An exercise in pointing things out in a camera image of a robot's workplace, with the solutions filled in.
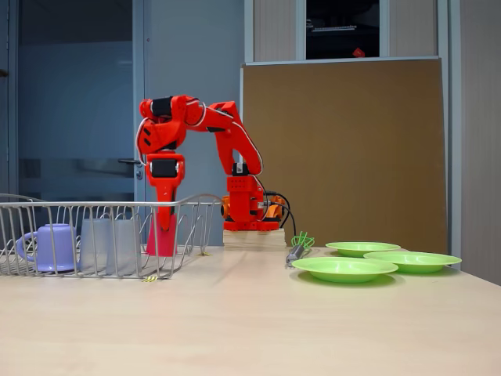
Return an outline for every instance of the wire dish rack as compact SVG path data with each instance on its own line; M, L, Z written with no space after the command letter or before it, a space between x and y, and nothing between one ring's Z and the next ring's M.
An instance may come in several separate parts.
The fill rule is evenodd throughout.
M0 200L17 201L0 202L0 276L147 280L169 279L190 256L206 255L214 207L222 203L210 194L161 203L48 202L9 194ZM162 207L172 213L164 233L157 218Z

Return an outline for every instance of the dish rack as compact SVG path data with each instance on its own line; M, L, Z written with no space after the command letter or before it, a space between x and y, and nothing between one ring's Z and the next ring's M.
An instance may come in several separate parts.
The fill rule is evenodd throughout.
M0 193L0 276L27 276L27 277L64 277L64 278L132 278L147 280L170 279L179 271L183 263L194 255L206 255L206 246L211 234L211 223L214 207L220 207L222 200L211 194L200 194L180 201L172 202L122 202L122 201L82 201L82 202L49 202L32 197ZM173 208L177 226L175 227L174 249L171 257L161 257L157 243L156 232L154 252L146 253L146 242L150 229L158 229L157 213L159 208ZM120 275L116 272L107 273L94 270L83 272L78 266L81 253L81 228L84 219L96 222L97 219L109 218L113 234L115 223L119 219L129 219L139 228L140 256L133 273ZM73 252L74 268L69 271L58 271L56 267L56 250L54 247L54 225L67 224L71 231L71 248ZM25 240L34 237L37 225L48 225L52 238L52 253L54 255L53 271L40 271L37 266L36 240ZM34 261L27 261L28 257L21 257L17 250L16 240L23 239L23 250L26 256L30 255ZM117 260L116 241L113 242L113 257ZM96 260L96 244L93 247Z

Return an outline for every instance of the purple mug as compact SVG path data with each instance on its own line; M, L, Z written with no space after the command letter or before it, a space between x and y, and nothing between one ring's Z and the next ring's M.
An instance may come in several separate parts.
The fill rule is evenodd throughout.
M56 265L54 268L54 253L52 252L52 237L50 236L50 225L40 227L33 232L33 237L37 240L37 269L39 272L64 272L74 269L74 257L71 238L70 225L55 223L52 225L54 233L54 251L56 253ZM24 240L31 239L31 233L24 234ZM34 257L25 255L23 249L23 238L16 241L16 250L19 256L27 261L34 262Z

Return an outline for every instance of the small yellow object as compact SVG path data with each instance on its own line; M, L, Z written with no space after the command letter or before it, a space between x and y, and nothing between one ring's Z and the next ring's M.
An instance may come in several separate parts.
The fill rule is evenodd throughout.
M142 280L142 282L154 282L158 279L157 276L149 276L149 277L146 277L144 280Z

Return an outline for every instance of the red robot arm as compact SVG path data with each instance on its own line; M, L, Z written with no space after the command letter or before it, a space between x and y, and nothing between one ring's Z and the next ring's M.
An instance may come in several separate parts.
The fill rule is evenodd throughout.
M184 157L174 150L184 141L186 130L213 132L219 159L228 175L225 229L278 228L277 221L263 221L265 213L259 203L263 201L264 191L255 177L263 169L262 159L240 120L234 102L214 103L207 107L191 96L172 96L145 99L139 110L144 120L139 126L136 146L146 166L150 184L157 190L158 201L174 201L177 187L184 178ZM245 160L246 171L236 168L234 150ZM142 154L146 155L146 163L142 160ZM168 230L170 215L171 210L168 208L160 209L159 219L163 230Z

